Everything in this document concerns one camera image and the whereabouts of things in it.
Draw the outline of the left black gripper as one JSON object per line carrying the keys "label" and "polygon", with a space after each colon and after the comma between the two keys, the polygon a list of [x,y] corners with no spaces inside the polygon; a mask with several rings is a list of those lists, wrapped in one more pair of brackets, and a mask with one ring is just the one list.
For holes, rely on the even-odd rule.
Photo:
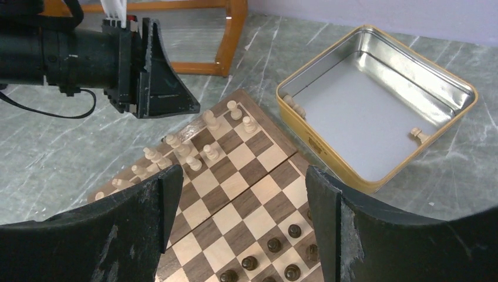
{"label": "left black gripper", "polygon": [[[73,96],[87,88],[102,89],[120,113],[138,119],[158,119],[200,112],[200,103],[174,71],[163,46],[160,22],[142,20],[142,47],[138,18],[105,19],[102,30],[76,29],[58,35],[59,90]],[[142,63],[142,114],[140,69]]]}

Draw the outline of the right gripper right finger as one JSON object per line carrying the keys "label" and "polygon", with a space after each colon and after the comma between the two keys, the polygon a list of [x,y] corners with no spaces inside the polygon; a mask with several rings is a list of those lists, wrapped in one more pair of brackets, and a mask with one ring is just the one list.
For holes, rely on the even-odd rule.
{"label": "right gripper right finger", "polygon": [[497,208],[438,220],[393,207],[316,166],[305,175],[325,281],[496,281]]}

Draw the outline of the light wooden king piece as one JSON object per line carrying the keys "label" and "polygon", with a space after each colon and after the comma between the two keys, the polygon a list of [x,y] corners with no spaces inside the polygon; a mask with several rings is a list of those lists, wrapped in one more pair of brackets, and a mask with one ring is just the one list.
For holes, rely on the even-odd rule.
{"label": "light wooden king piece", "polygon": [[164,157],[158,150],[154,148],[145,147],[143,149],[144,156],[146,159],[150,160],[152,163],[156,164],[159,169],[166,169],[171,166],[173,162]]}

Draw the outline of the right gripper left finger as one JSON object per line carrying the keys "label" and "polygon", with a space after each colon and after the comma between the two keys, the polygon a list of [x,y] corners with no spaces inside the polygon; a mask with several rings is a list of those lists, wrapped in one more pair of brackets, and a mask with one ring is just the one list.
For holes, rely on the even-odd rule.
{"label": "right gripper left finger", "polygon": [[154,281],[183,187],[171,166],[44,221],[1,226],[2,281]]}

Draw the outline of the light wooden knight piece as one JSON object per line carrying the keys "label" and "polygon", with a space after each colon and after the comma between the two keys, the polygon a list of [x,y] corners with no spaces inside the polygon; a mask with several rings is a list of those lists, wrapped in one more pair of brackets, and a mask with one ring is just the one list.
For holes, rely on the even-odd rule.
{"label": "light wooden knight piece", "polygon": [[134,186],[134,183],[129,181],[129,180],[125,180],[125,179],[113,179],[112,186],[116,190],[123,190],[123,189],[126,189],[128,187]]}

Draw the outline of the light wooden pawn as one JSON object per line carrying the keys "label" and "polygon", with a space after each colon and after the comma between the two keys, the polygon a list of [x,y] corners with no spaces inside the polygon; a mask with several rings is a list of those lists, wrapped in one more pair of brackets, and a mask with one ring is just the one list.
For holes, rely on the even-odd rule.
{"label": "light wooden pawn", "polygon": [[193,156],[187,156],[186,163],[189,165],[192,171],[199,171],[203,166],[202,161]]}
{"label": "light wooden pawn", "polygon": [[303,119],[306,117],[306,111],[302,106],[300,106],[291,95],[285,95],[283,97],[283,101],[292,109],[294,110],[299,116],[301,116]]}
{"label": "light wooden pawn", "polygon": [[218,150],[212,145],[205,145],[203,147],[203,152],[209,160],[217,160],[219,158]]}

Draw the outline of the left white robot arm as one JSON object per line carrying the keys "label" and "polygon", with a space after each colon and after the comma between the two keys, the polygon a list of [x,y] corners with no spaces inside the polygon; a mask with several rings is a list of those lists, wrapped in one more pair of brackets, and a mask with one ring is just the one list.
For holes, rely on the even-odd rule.
{"label": "left white robot arm", "polygon": [[120,113],[157,119],[199,113],[200,104],[174,71],[160,23],[127,13],[126,1],[103,1],[101,31],[80,29],[84,12],[45,13],[44,1],[1,2],[1,85],[49,85],[61,93],[102,89]]}

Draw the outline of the light wooden rook piece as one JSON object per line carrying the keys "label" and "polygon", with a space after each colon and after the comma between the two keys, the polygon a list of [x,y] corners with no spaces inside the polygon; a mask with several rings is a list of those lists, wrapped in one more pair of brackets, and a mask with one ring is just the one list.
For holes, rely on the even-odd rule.
{"label": "light wooden rook piece", "polygon": [[98,192],[95,194],[95,200],[100,200],[105,197],[105,194],[103,192]]}

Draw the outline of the light wooden queen piece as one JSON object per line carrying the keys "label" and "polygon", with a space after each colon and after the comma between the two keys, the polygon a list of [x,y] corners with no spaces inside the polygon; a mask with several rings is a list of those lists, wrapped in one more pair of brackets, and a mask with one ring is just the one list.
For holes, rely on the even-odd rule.
{"label": "light wooden queen piece", "polygon": [[149,176],[149,171],[142,166],[133,165],[131,168],[132,172],[140,179],[146,179]]}

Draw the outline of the light wooden rook corner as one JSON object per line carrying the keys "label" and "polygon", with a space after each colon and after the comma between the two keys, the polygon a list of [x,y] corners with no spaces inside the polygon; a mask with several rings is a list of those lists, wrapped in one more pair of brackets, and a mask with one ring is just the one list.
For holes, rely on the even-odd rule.
{"label": "light wooden rook corner", "polygon": [[230,100],[227,103],[227,109],[230,111],[230,117],[232,118],[232,120],[239,120],[242,118],[242,111],[238,108],[238,104],[236,101]]}

